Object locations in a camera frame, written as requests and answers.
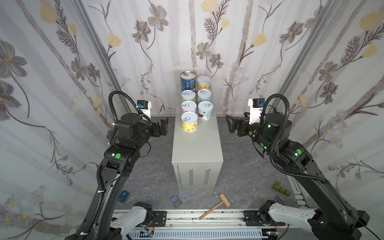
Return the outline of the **yellow labelled white can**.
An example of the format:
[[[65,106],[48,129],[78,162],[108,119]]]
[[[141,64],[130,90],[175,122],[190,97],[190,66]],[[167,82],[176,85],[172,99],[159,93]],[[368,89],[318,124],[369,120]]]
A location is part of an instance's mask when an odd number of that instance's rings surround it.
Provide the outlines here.
[[[185,112],[181,116],[182,129],[187,133],[192,133],[198,127],[198,115],[194,112]]]

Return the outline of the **pink labelled white can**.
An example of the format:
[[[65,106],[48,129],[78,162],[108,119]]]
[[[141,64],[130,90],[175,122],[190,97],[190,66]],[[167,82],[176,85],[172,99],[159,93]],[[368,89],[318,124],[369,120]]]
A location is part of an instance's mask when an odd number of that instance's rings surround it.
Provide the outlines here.
[[[193,112],[193,113],[195,113],[196,109],[197,109],[197,104],[194,101],[184,101],[181,104],[181,108],[182,108],[182,113],[183,114],[186,113],[186,112]]]

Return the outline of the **green labelled white can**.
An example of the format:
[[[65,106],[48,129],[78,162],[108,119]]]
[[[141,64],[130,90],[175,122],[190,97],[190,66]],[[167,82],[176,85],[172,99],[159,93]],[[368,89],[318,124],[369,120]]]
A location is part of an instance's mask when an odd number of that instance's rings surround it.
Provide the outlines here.
[[[181,97],[182,97],[182,102],[185,102],[185,101],[195,102],[196,101],[196,93],[194,91],[191,91],[191,90],[182,91]]]

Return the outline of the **teal labelled white can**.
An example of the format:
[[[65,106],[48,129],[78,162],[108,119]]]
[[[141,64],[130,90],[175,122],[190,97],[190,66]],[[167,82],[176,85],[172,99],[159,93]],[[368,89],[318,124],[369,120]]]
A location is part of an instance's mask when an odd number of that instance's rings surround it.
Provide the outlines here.
[[[197,92],[198,103],[200,102],[211,102],[212,92],[208,89],[201,89]]]

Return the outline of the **orange can with plastic lid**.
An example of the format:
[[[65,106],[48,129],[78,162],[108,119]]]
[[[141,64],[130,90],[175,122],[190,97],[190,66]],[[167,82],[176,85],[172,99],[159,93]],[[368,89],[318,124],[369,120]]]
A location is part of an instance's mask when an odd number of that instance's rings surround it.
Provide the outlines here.
[[[201,76],[197,77],[196,81],[197,81],[198,91],[203,90],[203,89],[205,89],[205,90],[210,89],[210,86],[211,86],[211,78],[210,77],[201,75]]]

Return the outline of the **blue labelled tin can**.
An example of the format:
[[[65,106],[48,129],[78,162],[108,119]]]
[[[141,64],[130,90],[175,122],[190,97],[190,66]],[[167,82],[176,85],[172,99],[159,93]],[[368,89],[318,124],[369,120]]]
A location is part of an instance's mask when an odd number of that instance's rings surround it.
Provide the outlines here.
[[[196,90],[196,73],[194,71],[184,71],[180,74],[181,91]]]

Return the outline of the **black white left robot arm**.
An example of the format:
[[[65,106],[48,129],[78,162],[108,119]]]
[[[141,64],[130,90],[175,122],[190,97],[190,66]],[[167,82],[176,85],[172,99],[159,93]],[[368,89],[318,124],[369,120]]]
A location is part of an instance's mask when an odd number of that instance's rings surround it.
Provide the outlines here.
[[[122,91],[109,94],[109,105],[114,118],[114,129],[109,148],[96,172],[97,190],[79,229],[68,240],[121,240],[133,228],[152,220],[152,206],[137,203],[124,219],[113,220],[114,210],[123,186],[129,178],[136,161],[141,157],[141,148],[151,137],[168,133],[168,119],[153,123],[138,105],[135,112],[118,118],[113,97],[121,95],[132,102]]]

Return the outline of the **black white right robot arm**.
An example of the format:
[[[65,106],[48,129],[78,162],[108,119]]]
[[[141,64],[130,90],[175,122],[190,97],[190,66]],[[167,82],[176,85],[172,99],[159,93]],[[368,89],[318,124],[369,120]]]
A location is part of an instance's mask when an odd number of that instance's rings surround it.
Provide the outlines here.
[[[280,173],[294,178],[316,203],[315,208],[292,208],[276,201],[265,202],[252,220],[264,226],[284,223],[312,233],[319,240],[360,240],[361,228],[368,230],[378,240],[383,234],[383,219],[357,210],[345,200],[324,176],[311,153],[300,143],[290,140],[292,123],[290,103],[281,94],[285,106],[283,113],[267,113],[270,99],[252,99],[250,111],[243,117],[226,116],[229,131],[239,137],[249,137],[261,157],[269,157],[270,163]]]

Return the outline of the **grey metal cabinet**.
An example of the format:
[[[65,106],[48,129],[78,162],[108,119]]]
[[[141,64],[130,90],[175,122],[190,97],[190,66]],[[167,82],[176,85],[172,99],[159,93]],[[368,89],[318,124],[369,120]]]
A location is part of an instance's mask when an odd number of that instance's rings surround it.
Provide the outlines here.
[[[224,163],[216,113],[208,121],[197,119],[188,133],[182,124],[182,97],[178,91],[172,165],[180,190],[213,189]]]

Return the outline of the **green toy block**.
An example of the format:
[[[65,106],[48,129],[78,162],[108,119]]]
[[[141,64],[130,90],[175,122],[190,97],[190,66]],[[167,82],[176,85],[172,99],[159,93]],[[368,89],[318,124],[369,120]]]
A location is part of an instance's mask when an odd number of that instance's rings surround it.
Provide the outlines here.
[[[279,182],[279,181],[274,182],[272,189],[274,191],[286,196],[286,197],[289,197],[292,195],[292,192],[289,191],[288,189],[282,187],[281,182]]]

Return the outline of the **blue toy car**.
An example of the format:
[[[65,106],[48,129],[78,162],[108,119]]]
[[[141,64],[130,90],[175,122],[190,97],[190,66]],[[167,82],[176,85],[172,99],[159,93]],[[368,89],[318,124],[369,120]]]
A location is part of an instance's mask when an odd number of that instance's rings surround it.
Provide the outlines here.
[[[130,193],[126,190],[123,190],[119,195],[118,202],[124,203],[129,196],[130,196]]]

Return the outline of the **wooden mallet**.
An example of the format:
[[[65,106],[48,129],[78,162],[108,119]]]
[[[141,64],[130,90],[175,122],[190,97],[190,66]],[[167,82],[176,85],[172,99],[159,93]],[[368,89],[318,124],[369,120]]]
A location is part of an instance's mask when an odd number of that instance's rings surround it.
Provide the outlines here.
[[[224,205],[226,207],[226,209],[229,209],[231,207],[231,203],[230,201],[227,199],[227,197],[224,195],[224,194],[220,194],[219,195],[219,198],[221,200],[220,203],[218,203],[217,205],[215,205],[213,208],[211,208],[210,210],[208,210],[207,212],[205,212],[203,215],[201,215],[199,217],[199,220],[202,220],[203,218],[205,218],[208,214],[210,214],[211,212],[213,212],[214,210],[216,210],[217,208],[219,208],[220,206]]]

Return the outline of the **small grey blue block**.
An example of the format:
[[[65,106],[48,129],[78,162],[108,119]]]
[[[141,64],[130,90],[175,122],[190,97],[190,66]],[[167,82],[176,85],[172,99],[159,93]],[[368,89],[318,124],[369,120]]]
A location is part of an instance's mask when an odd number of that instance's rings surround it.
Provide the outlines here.
[[[175,208],[179,208],[182,205],[182,201],[180,200],[180,198],[177,195],[174,195],[171,198],[171,202],[175,206]]]

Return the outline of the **aluminium rail base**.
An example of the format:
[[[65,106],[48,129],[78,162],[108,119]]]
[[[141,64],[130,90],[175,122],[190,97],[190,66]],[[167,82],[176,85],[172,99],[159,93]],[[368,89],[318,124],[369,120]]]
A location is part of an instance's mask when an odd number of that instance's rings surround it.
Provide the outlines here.
[[[207,217],[205,210],[154,210],[146,220],[146,210],[115,211],[111,227],[120,228],[124,240],[314,240],[307,230],[285,222],[262,225],[256,209],[219,209]]]

